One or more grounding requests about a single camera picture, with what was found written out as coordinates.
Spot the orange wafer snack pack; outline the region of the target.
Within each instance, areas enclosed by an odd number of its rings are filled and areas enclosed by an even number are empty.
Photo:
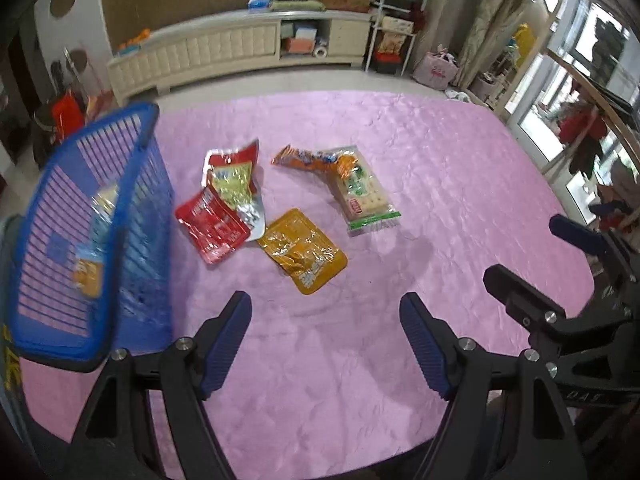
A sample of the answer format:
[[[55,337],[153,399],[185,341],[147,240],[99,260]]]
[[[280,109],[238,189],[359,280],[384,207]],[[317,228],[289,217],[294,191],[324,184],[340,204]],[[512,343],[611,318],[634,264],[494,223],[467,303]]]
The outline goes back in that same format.
[[[288,144],[271,159],[274,166],[332,174],[342,180],[350,177],[358,165],[358,157],[349,151],[308,151]]]

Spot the small red snack pouch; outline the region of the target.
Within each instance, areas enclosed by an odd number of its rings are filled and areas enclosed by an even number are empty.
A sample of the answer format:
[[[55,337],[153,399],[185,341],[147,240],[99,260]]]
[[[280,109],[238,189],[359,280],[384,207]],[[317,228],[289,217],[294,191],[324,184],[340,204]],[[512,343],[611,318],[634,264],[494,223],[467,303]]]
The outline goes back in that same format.
[[[175,218],[206,264],[228,257],[250,237],[250,228],[210,185],[178,206]]]

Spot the pink tote bag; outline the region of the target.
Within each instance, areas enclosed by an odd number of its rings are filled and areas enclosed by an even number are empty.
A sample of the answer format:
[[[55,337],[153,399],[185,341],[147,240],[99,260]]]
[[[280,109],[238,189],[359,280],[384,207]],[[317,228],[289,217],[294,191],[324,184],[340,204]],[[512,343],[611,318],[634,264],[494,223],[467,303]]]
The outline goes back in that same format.
[[[458,72],[456,58],[442,46],[427,52],[412,72],[418,84],[437,91],[444,91]]]

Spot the red bag on floor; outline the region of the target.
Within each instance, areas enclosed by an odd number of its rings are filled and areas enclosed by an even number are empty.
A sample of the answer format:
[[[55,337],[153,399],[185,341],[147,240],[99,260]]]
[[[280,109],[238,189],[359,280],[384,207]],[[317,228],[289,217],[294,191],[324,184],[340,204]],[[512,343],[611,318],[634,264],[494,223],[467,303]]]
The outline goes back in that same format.
[[[55,139],[58,143],[63,143],[85,125],[85,115],[72,90],[67,90],[53,103],[51,116],[54,121]]]

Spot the cream tv cabinet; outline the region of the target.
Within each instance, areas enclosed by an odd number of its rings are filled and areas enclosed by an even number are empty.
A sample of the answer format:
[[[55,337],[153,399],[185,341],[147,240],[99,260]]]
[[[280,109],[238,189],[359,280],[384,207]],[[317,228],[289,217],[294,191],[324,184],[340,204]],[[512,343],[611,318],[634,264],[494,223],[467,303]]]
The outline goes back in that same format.
[[[360,67],[371,15],[347,11],[232,11],[156,32],[107,63],[120,105],[133,96],[254,70],[306,65]]]

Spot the large red silver snack pouch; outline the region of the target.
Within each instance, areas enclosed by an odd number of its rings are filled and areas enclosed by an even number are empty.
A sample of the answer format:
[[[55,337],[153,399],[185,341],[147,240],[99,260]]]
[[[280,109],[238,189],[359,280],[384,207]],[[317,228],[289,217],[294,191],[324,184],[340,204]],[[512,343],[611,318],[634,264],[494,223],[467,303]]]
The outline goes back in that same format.
[[[266,229],[262,192],[255,177],[258,155],[258,139],[239,148],[209,150],[201,178],[201,186],[210,185],[248,226],[249,242],[261,238]]]

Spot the green folded cloth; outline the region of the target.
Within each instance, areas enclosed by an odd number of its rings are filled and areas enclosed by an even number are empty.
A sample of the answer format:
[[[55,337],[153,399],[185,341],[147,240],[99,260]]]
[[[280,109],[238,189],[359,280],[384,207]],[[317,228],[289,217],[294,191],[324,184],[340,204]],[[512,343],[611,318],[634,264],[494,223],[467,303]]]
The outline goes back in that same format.
[[[326,6],[319,0],[271,0],[271,12],[323,12]]]

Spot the blue tissue box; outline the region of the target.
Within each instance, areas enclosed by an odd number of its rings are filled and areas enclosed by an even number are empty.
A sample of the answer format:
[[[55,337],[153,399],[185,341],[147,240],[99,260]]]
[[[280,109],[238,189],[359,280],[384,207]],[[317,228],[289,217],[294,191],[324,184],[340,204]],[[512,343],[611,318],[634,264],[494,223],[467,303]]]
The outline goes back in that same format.
[[[264,10],[268,9],[270,6],[271,0],[248,0],[247,9],[248,10]]]

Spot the pink quilted tablecloth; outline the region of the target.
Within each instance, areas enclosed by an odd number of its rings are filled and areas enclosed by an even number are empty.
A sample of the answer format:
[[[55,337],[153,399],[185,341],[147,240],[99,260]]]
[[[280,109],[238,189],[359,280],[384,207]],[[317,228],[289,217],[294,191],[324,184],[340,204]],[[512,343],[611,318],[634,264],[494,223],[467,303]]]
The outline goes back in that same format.
[[[340,474],[429,439],[445,405],[427,388],[399,323],[417,292],[434,314],[486,349],[517,354],[526,333],[483,285],[501,263],[576,314],[593,291],[586,258],[548,229],[561,205],[538,169],[488,110],[420,96],[307,92],[163,110],[155,144],[167,184],[146,194],[183,203],[198,192],[206,153],[260,147],[266,216],[298,209],[347,257],[310,295],[253,242],[205,263],[173,216],[145,214],[142,232],[165,237],[168,289],[146,300],[170,313],[154,334],[134,322],[118,344],[160,350],[193,334],[237,290],[253,316],[222,389],[206,412],[243,479]],[[285,145],[359,148],[397,219],[349,233],[316,174],[273,166]]]

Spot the yellow-orange snack pouch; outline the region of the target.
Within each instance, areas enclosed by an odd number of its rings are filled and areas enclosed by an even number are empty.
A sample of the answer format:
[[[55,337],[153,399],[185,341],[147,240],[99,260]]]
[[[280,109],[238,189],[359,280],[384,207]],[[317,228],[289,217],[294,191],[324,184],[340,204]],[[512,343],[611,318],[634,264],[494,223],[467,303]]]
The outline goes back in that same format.
[[[257,243],[303,295],[318,292],[348,263],[344,252],[297,208],[273,221]]]

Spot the blue plastic basket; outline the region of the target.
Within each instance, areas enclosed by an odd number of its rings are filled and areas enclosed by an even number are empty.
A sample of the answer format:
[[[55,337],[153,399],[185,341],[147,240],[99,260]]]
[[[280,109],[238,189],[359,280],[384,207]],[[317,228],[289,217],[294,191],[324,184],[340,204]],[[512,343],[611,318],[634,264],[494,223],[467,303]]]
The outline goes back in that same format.
[[[170,343],[174,190],[158,116],[154,103],[116,110],[44,166],[9,284],[8,326],[23,358],[87,373],[116,348]]]

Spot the oranges on cabinet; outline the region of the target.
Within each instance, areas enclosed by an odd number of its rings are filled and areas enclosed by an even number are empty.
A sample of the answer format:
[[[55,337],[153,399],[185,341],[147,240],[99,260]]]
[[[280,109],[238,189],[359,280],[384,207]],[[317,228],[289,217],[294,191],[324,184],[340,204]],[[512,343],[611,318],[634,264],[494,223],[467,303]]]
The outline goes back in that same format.
[[[119,47],[117,48],[117,54],[124,55],[128,52],[139,49],[140,44],[142,44],[143,41],[149,39],[150,36],[151,36],[151,31],[148,28],[142,29],[142,31],[139,32],[137,36],[134,36],[126,40],[122,44],[120,44]]]

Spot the white metal shelf rack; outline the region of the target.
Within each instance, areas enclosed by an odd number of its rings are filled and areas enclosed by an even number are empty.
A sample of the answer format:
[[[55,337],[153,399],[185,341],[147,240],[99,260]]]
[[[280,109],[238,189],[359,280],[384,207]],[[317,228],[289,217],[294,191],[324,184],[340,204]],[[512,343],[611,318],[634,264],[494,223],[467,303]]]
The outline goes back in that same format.
[[[428,0],[370,0],[366,72],[386,64],[396,68],[396,75],[405,75],[416,38],[426,24],[427,3]]]

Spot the green white cracker pack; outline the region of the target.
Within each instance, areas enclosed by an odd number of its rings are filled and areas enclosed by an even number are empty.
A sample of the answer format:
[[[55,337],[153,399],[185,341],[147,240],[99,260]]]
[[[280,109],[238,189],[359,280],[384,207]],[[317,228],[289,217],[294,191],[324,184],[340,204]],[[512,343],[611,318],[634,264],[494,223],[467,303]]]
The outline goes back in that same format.
[[[338,148],[335,158],[336,166],[326,180],[342,208],[347,231],[360,234],[396,223],[400,211],[358,148]]]

